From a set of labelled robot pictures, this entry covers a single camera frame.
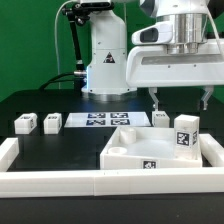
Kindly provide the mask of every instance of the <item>black cable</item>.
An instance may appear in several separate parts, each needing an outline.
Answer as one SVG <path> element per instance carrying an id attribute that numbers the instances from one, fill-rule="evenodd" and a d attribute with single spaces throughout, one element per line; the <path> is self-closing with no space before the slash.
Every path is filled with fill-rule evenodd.
<path id="1" fill-rule="evenodd" d="M 61 83 L 61 82 L 74 82 L 76 81 L 77 79 L 64 79 L 64 80 L 54 80 L 54 81 L 48 81 L 46 82 L 45 84 L 43 84 L 39 90 L 44 90 L 48 85 L 52 84 L 52 83 Z"/>
<path id="2" fill-rule="evenodd" d="M 73 45 L 74 45 L 74 50 L 75 50 L 75 57 L 76 57 L 76 69 L 81 70 L 81 71 L 85 70 L 85 66 L 82 61 L 78 33 L 77 33 L 77 28 L 76 28 L 76 16 L 72 9 L 64 8 L 62 12 L 64 15 L 67 16 L 69 24 L 70 24 L 70 29 L 72 32 L 72 40 L 73 40 Z"/>
<path id="3" fill-rule="evenodd" d="M 49 79 L 47 82 L 51 82 L 51 81 L 54 81 L 54 80 L 57 80 L 57 79 L 60 79 L 60 78 L 66 77 L 66 76 L 74 76 L 74 72 L 67 72 L 67 73 L 63 73 L 63 74 L 54 76 L 53 78 Z"/>

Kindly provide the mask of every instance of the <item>marker block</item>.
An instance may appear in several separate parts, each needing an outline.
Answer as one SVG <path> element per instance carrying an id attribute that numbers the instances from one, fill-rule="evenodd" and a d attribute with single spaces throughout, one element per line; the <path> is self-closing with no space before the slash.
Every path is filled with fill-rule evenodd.
<path id="1" fill-rule="evenodd" d="M 14 121 L 16 134 L 30 134 L 37 126 L 37 115 L 34 113 L 23 114 Z"/>
<path id="2" fill-rule="evenodd" d="M 197 159 L 199 120 L 199 117 L 189 115 L 180 115 L 174 120 L 176 157 Z"/>
<path id="3" fill-rule="evenodd" d="M 59 113 L 48 114 L 44 120 L 45 134 L 58 134 L 62 126 L 62 117 Z"/>
<path id="4" fill-rule="evenodd" d="M 153 111 L 152 112 L 152 124 L 158 128 L 169 128 L 170 118 L 165 111 Z"/>

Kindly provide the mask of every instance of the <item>black tabletop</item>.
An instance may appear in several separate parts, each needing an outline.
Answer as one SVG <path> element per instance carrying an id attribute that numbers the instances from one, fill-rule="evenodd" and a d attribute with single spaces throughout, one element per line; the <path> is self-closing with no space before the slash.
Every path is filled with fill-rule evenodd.
<path id="1" fill-rule="evenodd" d="M 173 127 L 180 114 L 200 116 L 200 133 L 210 133 L 224 145 L 224 104 L 211 98 L 207 111 L 199 110 L 199 88 L 161 88 L 160 110 Z M 0 141 L 18 137 L 20 154 L 9 172 L 99 169 L 99 155 L 115 127 L 62 128 L 45 135 L 43 120 L 49 113 L 146 112 L 151 121 L 153 102 L 146 89 L 121 102 L 98 102 L 73 90 L 26 90 L 0 103 Z M 14 120 L 36 113 L 38 125 L 29 135 L 15 135 Z M 223 223 L 224 194 L 166 194 L 103 197 L 0 199 L 2 223 Z"/>

